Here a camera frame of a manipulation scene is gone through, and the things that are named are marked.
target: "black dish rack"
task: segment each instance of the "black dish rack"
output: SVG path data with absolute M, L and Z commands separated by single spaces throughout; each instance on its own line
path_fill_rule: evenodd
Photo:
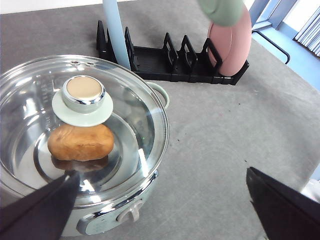
M 106 34 L 107 39 L 104 25 L 99 20 L 96 33 L 96 49 L 99 52 L 99 58 L 117 63 L 108 29 Z M 222 65 L 222 59 L 210 38 L 205 40 L 202 51 L 199 53 L 195 52 L 187 35 L 184 35 L 178 51 L 168 32 L 165 34 L 162 48 L 134 46 L 128 27 L 125 28 L 124 39 L 131 71 L 146 80 L 236 85 L 249 67 L 246 60 L 235 75 L 221 75 L 219 68 Z M 208 49 L 216 59 L 215 66 L 209 60 Z

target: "pink plate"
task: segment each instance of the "pink plate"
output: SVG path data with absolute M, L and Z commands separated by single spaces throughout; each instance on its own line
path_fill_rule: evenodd
M 235 75 L 245 64 L 251 45 L 251 19 L 249 12 L 243 6 L 243 14 L 233 26 L 218 26 L 212 23 L 208 30 L 208 38 L 222 58 L 219 73 L 224 76 Z M 208 51 L 213 66 L 217 61 L 211 51 Z

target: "table surface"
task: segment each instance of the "table surface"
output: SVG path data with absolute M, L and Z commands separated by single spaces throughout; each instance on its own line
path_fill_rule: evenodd
M 119 3 L 136 46 L 160 48 L 188 34 L 196 52 L 209 21 L 197 2 Z M 97 56 L 101 5 L 1 15 L 1 72 L 56 54 Z M 255 240 L 262 227 L 250 203 L 250 166 L 300 190 L 320 160 L 320 95 L 254 40 L 236 86 L 165 82 L 170 141 L 155 191 L 135 223 L 72 239 Z

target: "pot handle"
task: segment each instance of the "pot handle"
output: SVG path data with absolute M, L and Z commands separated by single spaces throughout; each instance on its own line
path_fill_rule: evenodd
M 169 98 L 169 95 L 166 92 L 166 90 L 162 86 L 160 86 L 160 85 L 158 85 L 158 84 L 156 84 L 154 82 L 147 81 L 146 83 L 152 89 L 156 90 L 158 93 L 160 93 L 162 95 L 162 97 L 164 98 L 164 101 L 165 101 L 164 109 L 167 109 L 168 106 L 169 106 L 169 103 L 170 103 L 170 98 Z

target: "green object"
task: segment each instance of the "green object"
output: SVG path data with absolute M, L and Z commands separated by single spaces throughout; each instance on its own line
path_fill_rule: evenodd
M 198 3 L 214 24 L 223 27 L 235 25 L 245 8 L 242 0 L 198 0 Z

